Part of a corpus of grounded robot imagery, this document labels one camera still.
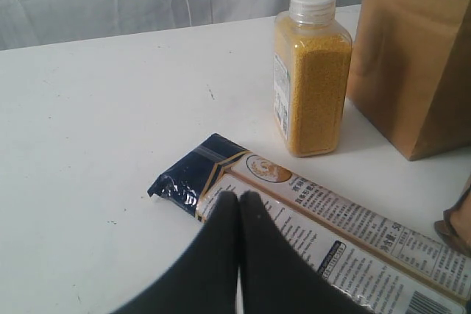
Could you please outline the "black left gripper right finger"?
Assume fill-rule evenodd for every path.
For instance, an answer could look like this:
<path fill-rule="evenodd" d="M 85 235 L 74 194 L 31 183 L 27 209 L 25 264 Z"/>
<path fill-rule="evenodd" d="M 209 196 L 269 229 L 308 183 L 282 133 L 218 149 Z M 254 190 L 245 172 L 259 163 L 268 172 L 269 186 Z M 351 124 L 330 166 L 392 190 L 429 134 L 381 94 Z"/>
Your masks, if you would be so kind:
<path fill-rule="evenodd" d="M 239 199 L 245 313 L 367 313 L 329 285 L 292 249 L 258 193 Z"/>

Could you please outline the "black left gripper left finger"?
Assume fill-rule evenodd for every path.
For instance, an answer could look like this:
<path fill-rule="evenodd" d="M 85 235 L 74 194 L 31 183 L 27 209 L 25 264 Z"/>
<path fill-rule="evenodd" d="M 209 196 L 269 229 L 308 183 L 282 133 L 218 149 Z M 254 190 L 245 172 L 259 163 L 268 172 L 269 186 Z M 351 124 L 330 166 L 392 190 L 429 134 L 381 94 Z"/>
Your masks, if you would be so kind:
<path fill-rule="evenodd" d="M 235 313 L 239 204 L 219 194 L 203 228 L 177 261 L 117 313 Z"/>

